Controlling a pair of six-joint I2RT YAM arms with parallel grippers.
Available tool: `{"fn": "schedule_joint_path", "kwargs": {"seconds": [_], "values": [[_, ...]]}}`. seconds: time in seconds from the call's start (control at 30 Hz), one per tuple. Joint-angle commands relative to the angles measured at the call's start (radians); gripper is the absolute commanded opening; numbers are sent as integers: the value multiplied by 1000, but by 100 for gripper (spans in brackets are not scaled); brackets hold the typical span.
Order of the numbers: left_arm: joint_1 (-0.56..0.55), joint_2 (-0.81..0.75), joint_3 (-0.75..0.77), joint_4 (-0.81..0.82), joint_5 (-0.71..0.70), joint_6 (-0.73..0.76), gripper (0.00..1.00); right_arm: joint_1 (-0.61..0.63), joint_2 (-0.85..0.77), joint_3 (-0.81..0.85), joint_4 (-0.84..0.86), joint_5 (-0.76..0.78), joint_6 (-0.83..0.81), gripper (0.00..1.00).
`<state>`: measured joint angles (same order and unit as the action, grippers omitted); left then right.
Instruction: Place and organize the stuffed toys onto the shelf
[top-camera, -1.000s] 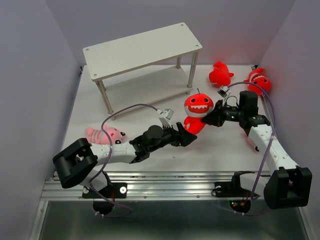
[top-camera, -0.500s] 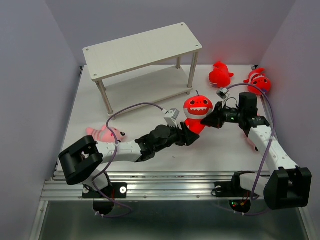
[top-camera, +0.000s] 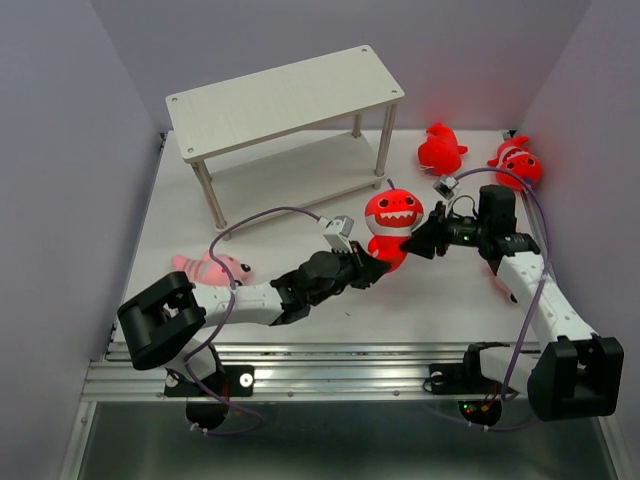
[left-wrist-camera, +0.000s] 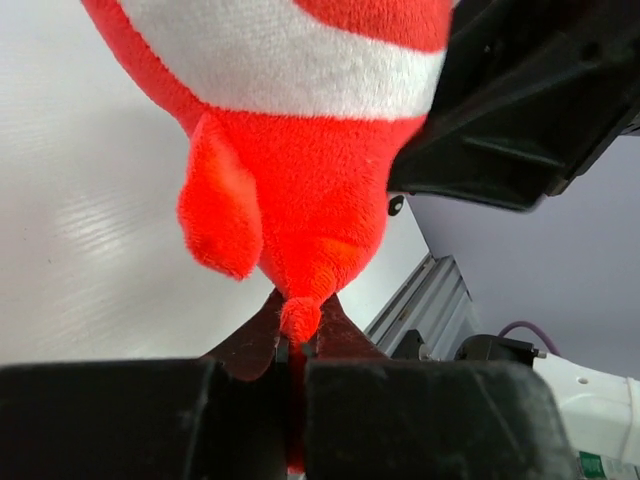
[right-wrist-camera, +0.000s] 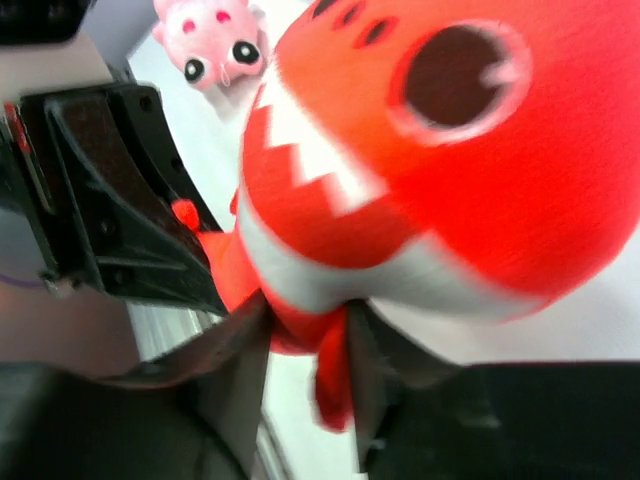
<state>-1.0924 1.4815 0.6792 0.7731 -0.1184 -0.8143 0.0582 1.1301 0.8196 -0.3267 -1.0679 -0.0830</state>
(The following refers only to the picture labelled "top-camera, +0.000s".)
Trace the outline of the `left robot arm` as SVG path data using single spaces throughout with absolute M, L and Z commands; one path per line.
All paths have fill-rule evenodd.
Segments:
M 215 392 L 223 371 L 200 354 L 204 346 L 196 334 L 220 325 L 289 325 L 346 288 L 367 289 L 390 271 L 390 263 L 370 255 L 358 242 L 350 247 L 347 252 L 316 252 L 297 269 L 256 285 L 205 285 L 190 281 L 182 271 L 164 275 L 117 310 L 133 367 L 165 367 L 185 374 L 182 364 L 194 353 L 188 382 L 199 393 Z

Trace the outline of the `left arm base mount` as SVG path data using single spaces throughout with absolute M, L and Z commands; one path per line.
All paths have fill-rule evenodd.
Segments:
M 201 382 L 216 395 L 230 401 L 253 395 L 255 368 L 249 364 L 223 366 L 221 371 Z M 165 379 L 165 397 L 185 400 L 187 421 L 202 433 L 222 433 L 223 423 L 231 417 L 233 409 L 208 395 L 193 379 L 169 372 Z

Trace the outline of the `red shark plush toy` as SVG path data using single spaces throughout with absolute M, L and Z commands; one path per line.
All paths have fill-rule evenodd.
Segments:
M 407 253 L 400 245 L 407 240 L 424 216 L 420 199 L 412 192 L 397 188 L 391 179 L 389 188 L 372 197 L 364 209 L 366 225 L 372 237 L 367 249 L 379 260 L 391 264 L 389 273 L 397 270 Z

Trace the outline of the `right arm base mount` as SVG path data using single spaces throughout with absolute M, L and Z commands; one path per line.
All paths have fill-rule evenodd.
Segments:
M 513 427 L 499 427 L 502 417 L 501 383 L 467 373 L 462 363 L 436 363 L 429 365 L 429 374 L 422 389 L 435 396 L 461 396 L 457 400 L 458 416 L 467 426 L 484 431 L 509 431 Z

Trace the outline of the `red clownfish plush toy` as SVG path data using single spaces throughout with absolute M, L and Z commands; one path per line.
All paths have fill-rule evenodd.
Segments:
M 530 187 L 537 186 L 543 175 L 543 167 L 532 153 L 529 142 L 530 138 L 524 135 L 504 141 L 498 147 L 495 157 L 487 161 L 487 165 L 511 171 Z

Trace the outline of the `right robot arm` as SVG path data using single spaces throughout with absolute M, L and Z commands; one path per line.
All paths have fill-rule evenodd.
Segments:
M 428 379 L 436 395 L 480 393 L 490 385 L 527 397 L 542 421 L 604 417 L 616 410 L 624 350 L 600 336 L 571 306 L 535 240 L 516 230 L 515 193 L 503 186 L 479 190 L 472 216 L 457 216 L 438 202 L 406 240 L 405 252 L 444 256 L 451 246 L 477 249 L 513 301 L 525 312 L 540 356 L 501 342 L 470 345 L 457 364 L 433 364 Z

